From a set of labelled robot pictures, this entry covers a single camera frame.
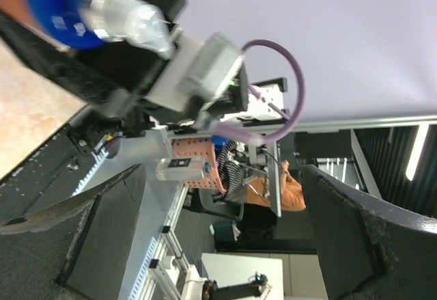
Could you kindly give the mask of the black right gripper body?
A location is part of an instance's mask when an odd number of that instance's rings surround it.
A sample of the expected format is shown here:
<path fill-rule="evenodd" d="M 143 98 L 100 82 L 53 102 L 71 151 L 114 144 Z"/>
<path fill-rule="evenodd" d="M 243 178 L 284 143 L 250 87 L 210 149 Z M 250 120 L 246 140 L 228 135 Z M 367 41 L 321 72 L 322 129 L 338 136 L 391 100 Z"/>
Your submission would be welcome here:
<path fill-rule="evenodd" d="M 145 1 L 164 14 L 169 58 L 132 40 L 120 40 L 81 51 L 78 59 L 126 88 L 161 124 L 246 111 L 249 91 L 240 48 L 219 32 L 204 41 L 184 35 L 174 20 L 186 0 Z"/>

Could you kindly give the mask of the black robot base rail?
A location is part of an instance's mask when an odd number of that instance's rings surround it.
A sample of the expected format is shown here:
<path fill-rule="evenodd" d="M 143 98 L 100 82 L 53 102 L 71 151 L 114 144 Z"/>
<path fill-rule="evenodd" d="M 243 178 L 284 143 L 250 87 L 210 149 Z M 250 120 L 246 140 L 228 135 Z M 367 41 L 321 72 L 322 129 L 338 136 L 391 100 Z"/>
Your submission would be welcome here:
<path fill-rule="evenodd" d="M 84 191 L 108 156 L 104 139 L 120 128 L 119 119 L 80 110 L 1 179 L 1 220 Z"/>

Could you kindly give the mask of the orange blue tube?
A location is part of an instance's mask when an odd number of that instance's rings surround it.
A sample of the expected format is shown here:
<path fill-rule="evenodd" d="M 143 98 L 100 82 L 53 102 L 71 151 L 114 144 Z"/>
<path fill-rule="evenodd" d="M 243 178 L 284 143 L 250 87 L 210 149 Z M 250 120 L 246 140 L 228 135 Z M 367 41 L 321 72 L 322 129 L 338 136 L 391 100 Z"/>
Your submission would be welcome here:
<path fill-rule="evenodd" d="M 1 11 L 73 49 L 126 41 L 163 59 L 174 53 L 163 13 L 144 0 L 1 0 Z"/>

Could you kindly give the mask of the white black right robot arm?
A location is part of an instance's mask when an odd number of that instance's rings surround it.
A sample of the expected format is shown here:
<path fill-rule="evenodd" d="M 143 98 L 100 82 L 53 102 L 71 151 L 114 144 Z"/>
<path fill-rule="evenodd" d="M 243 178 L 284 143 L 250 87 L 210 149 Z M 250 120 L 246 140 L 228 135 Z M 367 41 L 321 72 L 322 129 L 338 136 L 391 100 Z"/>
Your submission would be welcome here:
<path fill-rule="evenodd" d="M 242 138 L 241 120 L 281 116 L 279 90 L 249 85 L 221 33 L 177 24 L 186 0 L 1 0 L 1 39 L 39 75 L 108 120 L 136 111 Z"/>

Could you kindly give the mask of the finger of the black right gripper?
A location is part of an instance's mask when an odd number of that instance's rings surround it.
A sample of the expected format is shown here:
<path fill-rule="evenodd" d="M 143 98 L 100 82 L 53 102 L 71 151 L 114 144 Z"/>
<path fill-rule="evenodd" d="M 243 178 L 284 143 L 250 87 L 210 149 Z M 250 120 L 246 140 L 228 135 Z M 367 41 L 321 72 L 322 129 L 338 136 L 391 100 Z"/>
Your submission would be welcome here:
<path fill-rule="evenodd" d="M 24 65 L 95 109 L 128 109 L 130 92 L 1 13 L 1 39 Z"/>

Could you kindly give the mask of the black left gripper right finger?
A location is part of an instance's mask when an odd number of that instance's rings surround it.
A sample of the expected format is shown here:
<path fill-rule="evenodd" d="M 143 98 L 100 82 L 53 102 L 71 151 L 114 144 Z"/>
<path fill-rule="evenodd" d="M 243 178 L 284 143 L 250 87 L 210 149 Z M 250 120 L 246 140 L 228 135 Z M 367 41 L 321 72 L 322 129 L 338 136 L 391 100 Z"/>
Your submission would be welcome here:
<path fill-rule="evenodd" d="M 302 169 L 306 211 L 329 299 L 435 299 L 436 219 Z"/>

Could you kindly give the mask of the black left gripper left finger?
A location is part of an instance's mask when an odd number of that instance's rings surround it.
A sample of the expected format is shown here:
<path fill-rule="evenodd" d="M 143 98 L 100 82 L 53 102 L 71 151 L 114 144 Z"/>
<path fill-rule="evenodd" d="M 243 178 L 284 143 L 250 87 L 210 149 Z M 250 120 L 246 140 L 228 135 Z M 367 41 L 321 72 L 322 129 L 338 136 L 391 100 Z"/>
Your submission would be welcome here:
<path fill-rule="evenodd" d="M 100 185 L 1 224 L 2 299 L 117 299 L 146 172 Z"/>

